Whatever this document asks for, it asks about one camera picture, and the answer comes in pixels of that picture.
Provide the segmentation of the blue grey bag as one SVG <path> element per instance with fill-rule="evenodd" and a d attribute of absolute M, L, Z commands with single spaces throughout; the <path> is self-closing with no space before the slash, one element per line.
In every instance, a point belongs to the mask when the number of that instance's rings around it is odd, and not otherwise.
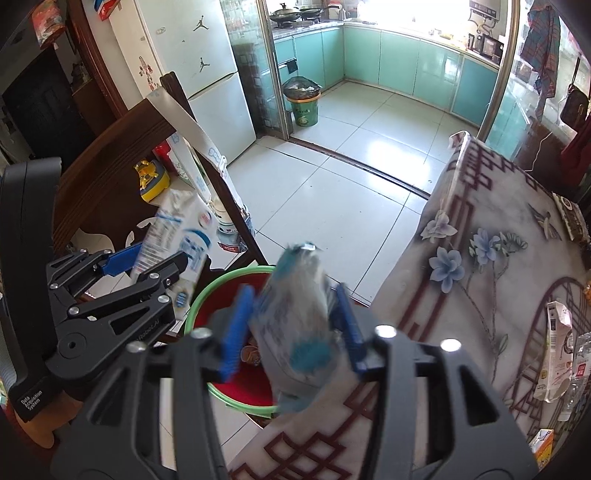
<path fill-rule="evenodd" d="M 278 413 L 307 408 L 334 374 L 341 353 L 329 324 L 333 303 L 317 246 L 284 250 L 249 322 Z"/>

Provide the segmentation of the white blue milk carton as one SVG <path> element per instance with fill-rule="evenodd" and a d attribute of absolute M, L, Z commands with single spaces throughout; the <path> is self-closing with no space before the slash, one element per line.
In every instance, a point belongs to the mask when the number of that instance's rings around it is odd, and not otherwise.
<path fill-rule="evenodd" d="M 131 280 L 176 252 L 188 263 L 179 280 L 168 292 L 172 295 L 175 317 L 183 319 L 206 257 L 217 240 L 217 221 L 211 208 L 195 192 L 168 189 L 142 242 L 131 270 Z"/>

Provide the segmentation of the pink white carton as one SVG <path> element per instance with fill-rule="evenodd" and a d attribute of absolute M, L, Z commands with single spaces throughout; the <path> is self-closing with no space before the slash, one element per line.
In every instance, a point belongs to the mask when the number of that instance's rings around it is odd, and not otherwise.
<path fill-rule="evenodd" d="M 553 403 L 567 391 L 572 375 L 574 333 L 570 310 L 559 301 L 546 305 L 545 354 L 535 388 L 536 400 Z"/>

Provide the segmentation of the clear plastic bottle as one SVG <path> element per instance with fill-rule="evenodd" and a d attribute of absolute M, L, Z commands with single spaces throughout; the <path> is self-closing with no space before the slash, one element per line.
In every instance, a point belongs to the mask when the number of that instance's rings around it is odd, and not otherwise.
<path fill-rule="evenodd" d="M 590 377 L 590 337 L 585 333 L 578 337 L 574 352 L 574 363 L 569 388 L 564 395 L 564 404 L 558 417 L 559 422 L 568 422 L 586 389 Z"/>

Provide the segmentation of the yellow carton box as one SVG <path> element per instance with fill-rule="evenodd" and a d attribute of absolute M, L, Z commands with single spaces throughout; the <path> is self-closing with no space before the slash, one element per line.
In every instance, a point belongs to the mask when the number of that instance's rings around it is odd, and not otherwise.
<path fill-rule="evenodd" d="M 540 429 L 530 441 L 529 445 L 534 454 L 539 470 L 542 470 L 550 462 L 553 444 L 553 429 Z"/>

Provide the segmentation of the green kitchen trash bin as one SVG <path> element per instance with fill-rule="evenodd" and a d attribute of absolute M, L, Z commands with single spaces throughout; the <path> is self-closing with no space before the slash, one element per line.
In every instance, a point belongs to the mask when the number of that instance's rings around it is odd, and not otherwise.
<path fill-rule="evenodd" d="M 294 121 L 298 127 L 311 127 L 318 123 L 318 100 L 322 86 L 317 82 L 296 76 L 281 85 L 283 95 L 290 102 Z"/>

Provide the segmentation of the teal kitchen cabinets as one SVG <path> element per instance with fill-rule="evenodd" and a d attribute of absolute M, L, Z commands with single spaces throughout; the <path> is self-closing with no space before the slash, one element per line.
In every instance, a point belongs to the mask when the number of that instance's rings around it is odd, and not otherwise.
<path fill-rule="evenodd" d="M 482 124 L 497 80 L 492 64 L 450 46 L 353 25 L 277 33 L 280 80 L 304 76 L 322 86 L 354 81 L 380 87 Z"/>

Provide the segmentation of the yellow toy on floor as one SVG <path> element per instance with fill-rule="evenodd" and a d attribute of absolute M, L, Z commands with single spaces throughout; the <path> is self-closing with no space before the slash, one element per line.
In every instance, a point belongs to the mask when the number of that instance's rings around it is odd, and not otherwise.
<path fill-rule="evenodd" d="M 134 168 L 139 177 L 139 194 L 146 203 L 151 202 L 169 187 L 168 172 L 157 160 L 142 159 Z"/>

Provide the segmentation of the red bin with green rim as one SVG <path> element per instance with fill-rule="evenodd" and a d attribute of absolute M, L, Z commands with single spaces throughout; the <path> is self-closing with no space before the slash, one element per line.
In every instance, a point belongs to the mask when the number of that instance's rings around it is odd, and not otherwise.
<path fill-rule="evenodd" d="M 263 366 L 249 363 L 246 356 L 257 352 L 249 318 L 271 273 L 272 266 L 249 266 L 221 274 L 198 294 L 184 325 L 185 334 L 198 328 L 213 333 L 219 373 L 208 385 L 211 395 L 232 409 L 266 419 L 276 413 L 270 380 Z"/>

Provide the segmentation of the dark wooden chair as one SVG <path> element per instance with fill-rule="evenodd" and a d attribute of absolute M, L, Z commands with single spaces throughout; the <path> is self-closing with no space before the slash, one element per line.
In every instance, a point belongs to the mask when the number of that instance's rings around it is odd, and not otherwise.
<path fill-rule="evenodd" d="M 161 88 L 107 128 L 72 166 L 49 182 L 48 198 L 42 204 L 52 208 L 50 258 L 65 254 L 66 245 L 86 221 L 118 243 L 139 220 L 152 215 L 155 208 L 140 198 L 139 177 L 132 168 L 150 158 L 158 144 L 178 133 L 197 155 L 246 247 L 246 252 L 225 270 L 207 268 L 200 274 L 195 290 L 195 299 L 199 301 L 211 293 L 211 285 L 221 276 L 245 269 L 252 262 L 259 266 L 266 266 L 267 262 L 245 221 L 246 209 L 239 204 L 238 193 L 230 185 L 221 153 L 211 141 L 198 138 L 188 125 L 193 113 L 176 75 L 168 73 L 161 81 Z"/>

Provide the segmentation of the floral tablecloth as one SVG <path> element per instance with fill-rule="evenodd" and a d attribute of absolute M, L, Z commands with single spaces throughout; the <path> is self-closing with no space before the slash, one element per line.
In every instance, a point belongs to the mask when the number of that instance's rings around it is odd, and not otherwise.
<path fill-rule="evenodd" d="M 536 393 L 546 350 L 547 306 L 557 301 L 576 333 L 590 329 L 586 265 L 563 207 L 530 174 L 466 132 L 372 309 L 410 339 L 457 339 L 491 381 L 520 430 L 569 440 L 588 410 L 568 420 L 561 400 Z M 233 479 L 356 479 L 378 387 L 342 367 L 304 411 L 270 422 L 231 460 Z"/>

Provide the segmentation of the white refrigerator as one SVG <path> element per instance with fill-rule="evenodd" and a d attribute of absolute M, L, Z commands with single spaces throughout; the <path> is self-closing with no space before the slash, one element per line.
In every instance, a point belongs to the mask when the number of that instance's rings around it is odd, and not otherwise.
<path fill-rule="evenodd" d="M 172 72 L 197 123 L 228 162 L 256 141 L 221 3 L 122 0 L 109 22 L 143 97 Z"/>

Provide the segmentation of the patterned box on table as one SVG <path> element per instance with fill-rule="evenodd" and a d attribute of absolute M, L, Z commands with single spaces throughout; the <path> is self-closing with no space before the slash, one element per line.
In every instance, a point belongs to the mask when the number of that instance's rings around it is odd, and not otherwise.
<path fill-rule="evenodd" d="M 552 193 L 552 197 L 565 225 L 569 239 L 580 245 L 589 243 L 588 227 L 579 206 L 575 202 L 556 193 Z"/>

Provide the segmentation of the dark red hanging garment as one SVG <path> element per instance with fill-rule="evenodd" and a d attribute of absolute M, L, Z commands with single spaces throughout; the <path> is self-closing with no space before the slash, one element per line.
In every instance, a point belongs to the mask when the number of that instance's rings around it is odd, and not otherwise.
<path fill-rule="evenodd" d="M 562 183 L 568 187 L 577 187 L 585 176 L 590 163 L 591 124 L 587 119 L 581 130 L 564 148 L 560 156 Z"/>

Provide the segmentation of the black wok on stove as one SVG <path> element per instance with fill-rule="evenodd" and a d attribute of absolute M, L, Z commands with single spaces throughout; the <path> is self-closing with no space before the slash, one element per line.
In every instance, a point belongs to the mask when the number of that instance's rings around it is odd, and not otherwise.
<path fill-rule="evenodd" d="M 288 7 L 286 3 L 280 3 L 280 9 L 270 13 L 270 20 L 277 25 L 291 24 L 301 18 L 301 10 L 297 7 Z"/>

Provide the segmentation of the black hanging bag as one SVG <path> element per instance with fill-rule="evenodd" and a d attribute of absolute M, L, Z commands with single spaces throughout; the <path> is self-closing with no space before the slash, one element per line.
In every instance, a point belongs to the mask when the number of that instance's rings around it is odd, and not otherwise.
<path fill-rule="evenodd" d="M 578 56 L 572 80 L 568 86 L 566 102 L 560 113 L 560 120 L 576 132 L 583 127 L 589 107 L 588 96 L 575 85 L 580 63 L 581 56 Z"/>

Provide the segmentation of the plaid hanging cloth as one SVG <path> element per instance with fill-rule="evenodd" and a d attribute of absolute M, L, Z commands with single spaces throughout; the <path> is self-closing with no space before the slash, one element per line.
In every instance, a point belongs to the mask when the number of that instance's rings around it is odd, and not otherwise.
<path fill-rule="evenodd" d="M 529 30 L 520 57 L 537 73 L 539 99 L 535 115 L 541 120 L 546 101 L 556 95 L 561 37 L 560 18 L 549 1 L 535 0 L 528 12 Z"/>

